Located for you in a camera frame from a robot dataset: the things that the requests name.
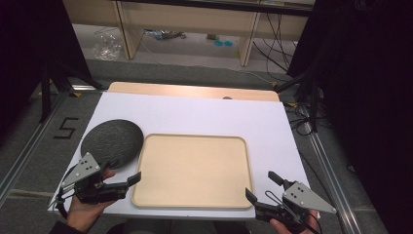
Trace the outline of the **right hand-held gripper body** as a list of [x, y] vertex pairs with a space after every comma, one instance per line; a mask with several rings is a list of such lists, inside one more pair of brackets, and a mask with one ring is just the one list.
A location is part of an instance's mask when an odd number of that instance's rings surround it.
[[272, 200], [274, 205], [258, 201], [255, 207], [255, 218], [266, 222], [276, 219], [291, 233], [301, 233], [305, 229], [311, 229], [313, 233], [321, 233], [321, 230], [315, 230], [307, 223], [310, 210], [337, 213], [332, 205], [299, 181], [288, 181], [281, 197], [270, 190], [265, 191], [265, 196]]

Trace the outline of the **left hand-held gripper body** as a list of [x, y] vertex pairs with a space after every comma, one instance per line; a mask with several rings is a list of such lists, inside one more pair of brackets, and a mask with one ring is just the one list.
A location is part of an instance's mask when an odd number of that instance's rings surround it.
[[60, 194], [73, 191], [81, 203], [89, 205], [125, 199], [130, 185], [106, 183], [111, 173], [107, 162], [98, 163], [91, 153], [86, 153], [63, 178]]

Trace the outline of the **dark grey round placemat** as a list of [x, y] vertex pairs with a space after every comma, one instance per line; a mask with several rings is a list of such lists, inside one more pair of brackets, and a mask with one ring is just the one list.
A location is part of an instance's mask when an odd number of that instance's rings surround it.
[[140, 155], [143, 131], [129, 120], [115, 119], [92, 128], [81, 143], [81, 155], [91, 153], [98, 163], [117, 160], [115, 169], [129, 164]]

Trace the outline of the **beige rectangular tray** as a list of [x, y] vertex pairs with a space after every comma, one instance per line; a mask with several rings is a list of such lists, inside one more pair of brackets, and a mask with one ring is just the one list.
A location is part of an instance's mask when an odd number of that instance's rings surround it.
[[246, 209], [252, 188], [248, 152], [238, 136], [152, 134], [138, 160], [131, 200], [142, 208]]

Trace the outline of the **person's right hand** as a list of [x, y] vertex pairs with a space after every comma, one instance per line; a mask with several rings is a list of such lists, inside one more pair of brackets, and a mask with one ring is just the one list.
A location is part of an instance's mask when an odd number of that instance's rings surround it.
[[[319, 230], [319, 222], [318, 222], [318, 212], [315, 210], [310, 210], [309, 218], [307, 219], [307, 223], [315, 230]], [[276, 230], [278, 234], [292, 234], [284, 224], [279, 222], [276, 219], [271, 219], [270, 224]], [[300, 234], [314, 234], [311, 229], [305, 229]]]

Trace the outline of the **person's left hand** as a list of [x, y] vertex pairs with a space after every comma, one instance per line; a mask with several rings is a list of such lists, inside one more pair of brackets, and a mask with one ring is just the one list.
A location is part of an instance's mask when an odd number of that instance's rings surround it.
[[104, 210], [114, 204], [114, 201], [94, 205], [82, 203], [77, 196], [71, 201], [66, 224], [81, 233], [87, 233], [102, 215]]

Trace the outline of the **person's lap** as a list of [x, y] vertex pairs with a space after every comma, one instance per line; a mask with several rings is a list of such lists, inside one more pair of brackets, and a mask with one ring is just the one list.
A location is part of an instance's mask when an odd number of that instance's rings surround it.
[[128, 219], [110, 228], [107, 234], [250, 234], [234, 221]]

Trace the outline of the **black tripod stand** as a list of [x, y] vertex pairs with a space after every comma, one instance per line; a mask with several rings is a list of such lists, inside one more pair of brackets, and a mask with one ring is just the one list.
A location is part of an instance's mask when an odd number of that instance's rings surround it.
[[97, 90], [107, 90], [106, 86], [95, 81], [86, 64], [77, 66], [57, 60], [45, 61], [41, 67], [41, 123], [45, 122], [52, 112], [50, 82], [53, 82], [59, 92], [69, 92], [72, 90], [72, 84], [68, 80], [69, 77], [78, 78]]
[[317, 112], [319, 90], [316, 78], [317, 75], [313, 71], [305, 71], [292, 80], [287, 81], [285, 84], [274, 88], [274, 91], [279, 94], [293, 87], [294, 85], [298, 86], [294, 98], [299, 102], [303, 102], [307, 99], [310, 101], [310, 112], [308, 120], [312, 133], [316, 133], [318, 131]]

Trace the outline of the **white board sheet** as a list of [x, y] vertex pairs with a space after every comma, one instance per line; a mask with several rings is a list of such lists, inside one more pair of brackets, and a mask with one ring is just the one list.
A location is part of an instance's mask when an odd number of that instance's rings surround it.
[[[105, 93], [101, 96], [87, 130], [109, 120], [125, 119], [137, 124], [146, 136], [153, 134], [201, 135], [208, 137], [240, 137], [244, 140], [252, 181], [252, 190], [268, 203], [267, 190], [277, 196], [282, 188], [268, 178], [268, 172], [309, 183], [290, 129], [283, 104], [279, 101], [235, 100], [201, 97], [147, 96]], [[105, 215], [148, 218], [186, 218], [212, 220], [249, 220], [255, 217], [244, 188], [233, 189], [239, 178], [217, 153], [211, 155], [211, 166], [200, 151], [186, 163], [169, 153], [163, 160], [175, 167], [168, 173], [177, 176], [184, 169], [199, 169], [211, 182], [212, 196], [222, 203], [210, 207], [169, 207], [161, 203], [138, 206], [132, 193], [109, 206]]]

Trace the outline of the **light wooden table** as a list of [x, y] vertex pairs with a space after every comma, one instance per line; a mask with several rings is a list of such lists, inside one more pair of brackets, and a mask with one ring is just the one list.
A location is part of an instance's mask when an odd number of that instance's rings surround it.
[[109, 86], [108, 91], [110, 93], [187, 98], [219, 98], [260, 101], [280, 100], [279, 95], [273, 91], [131, 82], [113, 82]]

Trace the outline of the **clear plastic bag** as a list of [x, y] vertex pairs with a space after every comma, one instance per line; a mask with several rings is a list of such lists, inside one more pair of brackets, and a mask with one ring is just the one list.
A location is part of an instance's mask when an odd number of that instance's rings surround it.
[[100, 31], [93, 46], [95, 59], [117, 60], [120, 56], [122, 44], [118, 37], [110, 31]]

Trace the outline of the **black curtain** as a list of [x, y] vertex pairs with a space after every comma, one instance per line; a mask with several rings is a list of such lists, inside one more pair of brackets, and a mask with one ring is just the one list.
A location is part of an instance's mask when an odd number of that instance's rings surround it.
[[350, 163], [389, 234], [413, 234], [413, 0], [315, 0], [289, 73], [318, 75]]
[[43, 78], [61, 91], [92, 78], [62, 0], [0, 0], [0, 141]]

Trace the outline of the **light wooden desk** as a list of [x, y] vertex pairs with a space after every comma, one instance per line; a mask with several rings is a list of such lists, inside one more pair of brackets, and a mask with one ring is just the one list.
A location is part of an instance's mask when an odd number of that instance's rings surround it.
[[284, 13], [266, 15], [229, 10], [132, 3], [111, 0], [63, 0], [75, 24], [117, 27], [121, 31], [127, 59], [133, 59], [145, 29], [165, 29], [236, 36], [239, 38], [241, 65], [248, 64], [252, 40], [271, 38], [281, 31], [284, 41], [299, 41], [307, 19]]

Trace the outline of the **aluminium rail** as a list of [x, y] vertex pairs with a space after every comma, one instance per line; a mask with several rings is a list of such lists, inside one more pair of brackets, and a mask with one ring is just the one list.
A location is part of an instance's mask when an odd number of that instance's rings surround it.
[[75, 96], [76, 94], [94, 92], [96, 92], [96, 88], [93, 88], [92, 86], [73, 85], [70, 92], [58, 92], [56, 94], [56, 99], [52, 102], [51, 109], [46, 113], [46, 115], [41, 117], [40, 122], [36, 125], [36, 128], [22, 148], [19, 156], [9, 167], [5, 176], [0, 180], [0, 207], [9, 196], [12, 188], [24, 171], [33, 153], [43, 139], [45, 132], [50, 127], [52, 121], [56, 116], [56, 113], [60, 110], [65, 100], [69, 96]]
[[338, 177], [333, 171], [331, 163], [327, 157], [324, 147], [321, 143], [316, 128], [310, 123], [305, 124], [305, 129], [309, 134], [311, 144], [315, 150], [316, 156], [319, 160], [321, 170], [324, 174], [326, 183], [330, 189], [332, 200], [335, 203], [335, 209], [342, 221], [343, 227], [347, 234], [362, 234], [358, 225], [355, 213], [352, 211], [351, 205], [344, 193]]

